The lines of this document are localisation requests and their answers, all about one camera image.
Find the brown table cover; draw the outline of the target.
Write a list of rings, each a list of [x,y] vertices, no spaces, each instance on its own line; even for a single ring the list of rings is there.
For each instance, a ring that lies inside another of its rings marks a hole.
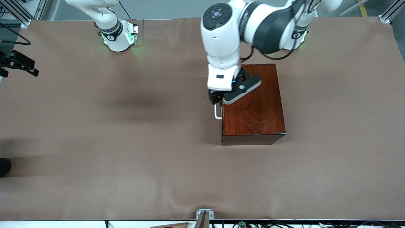
[[[405,219],[405,64],[377,17],[315,18],[276,61],[286,135],[222,146],[200,19],[110,51],[90,21],[34,21],[39,76],[0,84],[0,220]]]

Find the light wooden board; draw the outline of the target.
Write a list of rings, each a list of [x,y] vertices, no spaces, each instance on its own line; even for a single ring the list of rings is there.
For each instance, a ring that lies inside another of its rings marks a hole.
[[[188,228],[188,222],[151,226],[150,228]]]

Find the aluminium frame profile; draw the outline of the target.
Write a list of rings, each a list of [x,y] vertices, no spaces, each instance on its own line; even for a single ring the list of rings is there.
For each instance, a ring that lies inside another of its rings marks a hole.
[[[405,0],[395,0],[381,15],[378,16],[380,22],[382,24],[391,24],[404,6]]]
[[[0,22],[27,28],[33,20],[44,18],[49,0],[0,0]]]

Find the black round object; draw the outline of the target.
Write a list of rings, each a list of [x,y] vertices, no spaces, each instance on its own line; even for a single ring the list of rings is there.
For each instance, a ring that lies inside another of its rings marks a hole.
[[[0,178],[9,173],[11,169],[11,161],[7,158],[0,157]]]

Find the dark wooden drawer cabinet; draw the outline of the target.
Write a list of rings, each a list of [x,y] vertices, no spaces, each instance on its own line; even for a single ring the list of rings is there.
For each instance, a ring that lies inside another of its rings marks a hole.
[[[271,145],[286,135],[275,64],[245,64],[261,84],[234,103],[222,104],[222,145]]]

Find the metal clamp bracket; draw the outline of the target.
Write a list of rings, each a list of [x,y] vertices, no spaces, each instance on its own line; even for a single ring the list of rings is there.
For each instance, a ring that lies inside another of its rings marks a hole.
[[[214,210],[199,209],[196,211],[196,223],[194,228],[211,228],[211,220],[214,219]]]

